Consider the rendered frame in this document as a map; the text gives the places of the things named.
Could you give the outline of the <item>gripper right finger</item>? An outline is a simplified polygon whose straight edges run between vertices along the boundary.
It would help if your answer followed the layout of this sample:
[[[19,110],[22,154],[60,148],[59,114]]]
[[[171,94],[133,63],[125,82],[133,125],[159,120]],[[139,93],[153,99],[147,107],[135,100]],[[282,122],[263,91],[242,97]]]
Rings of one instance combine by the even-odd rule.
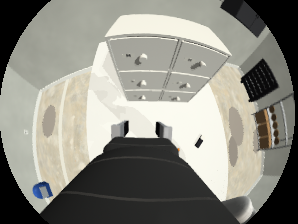
[[[155,133],[158,138],[168,138],[170,141],[172,141],[172,131],[173,127],[166,126],[162,122],[156,121]]]

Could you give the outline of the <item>grey drawer front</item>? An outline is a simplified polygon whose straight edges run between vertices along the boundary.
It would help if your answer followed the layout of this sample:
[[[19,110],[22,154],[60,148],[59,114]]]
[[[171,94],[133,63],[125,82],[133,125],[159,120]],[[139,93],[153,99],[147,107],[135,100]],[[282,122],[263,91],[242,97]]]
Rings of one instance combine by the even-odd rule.
[[[172,70],[212,77],[227,58],[217,50],[182,40]]]
[[[195,92],[164,90],[160,101],[188,102],[195,94]]]
[[[125,90],[129,101],[158,101],[162,90]]]
[[[209,79],[199,75],[171,72],[165,90],[198,92]]]
[[[168,71],[130,70],[119,74],[124,89],[163,89]]]
[[[159,36],[117,37],[109,41],[118,70],[169,70],[178,42],[175,38]]]

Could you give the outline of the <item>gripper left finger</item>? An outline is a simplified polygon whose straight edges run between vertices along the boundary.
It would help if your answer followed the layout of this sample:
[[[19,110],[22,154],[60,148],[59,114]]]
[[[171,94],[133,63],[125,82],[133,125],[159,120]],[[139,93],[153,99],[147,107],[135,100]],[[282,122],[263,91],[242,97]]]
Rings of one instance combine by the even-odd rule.
[[[129,132],[129,120],[111,125],[111,140],[114,137],[125,137]]]

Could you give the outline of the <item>black and white eraser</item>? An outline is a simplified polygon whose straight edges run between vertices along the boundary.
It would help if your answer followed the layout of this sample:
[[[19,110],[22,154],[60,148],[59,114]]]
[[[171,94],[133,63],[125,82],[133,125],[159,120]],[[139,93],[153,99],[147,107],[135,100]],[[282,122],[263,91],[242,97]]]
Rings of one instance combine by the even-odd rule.
[[[204,141],[205,137],[203,135],[200,136],[200,138],[198,139],[198,141],[196,142],[196,144],[194,146],[196,146],[197,148],[199,148],[202,144],[202,142]]]

